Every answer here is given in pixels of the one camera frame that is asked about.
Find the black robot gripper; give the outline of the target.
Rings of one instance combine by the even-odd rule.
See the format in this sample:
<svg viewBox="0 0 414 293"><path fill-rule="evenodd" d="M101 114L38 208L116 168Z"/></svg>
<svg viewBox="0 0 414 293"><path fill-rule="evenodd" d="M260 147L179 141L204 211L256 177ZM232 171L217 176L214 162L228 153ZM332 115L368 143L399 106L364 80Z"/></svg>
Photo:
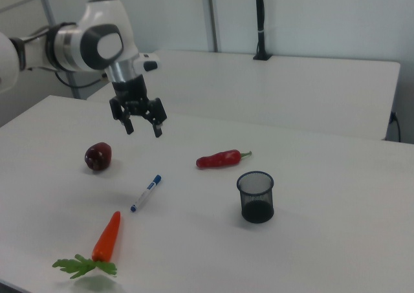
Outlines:
<svg viewBox="0 0 414 293"><path fill-rule="evenodd" d="M113 82L116 96L109 100L111 112L115 120L119 120L130 135L134 129L130 114L144 116L152 126L156 138L162 135L162 124L167 119L164 106L160 98L149 100L146 83L142 74L125 82Z"/></svg>

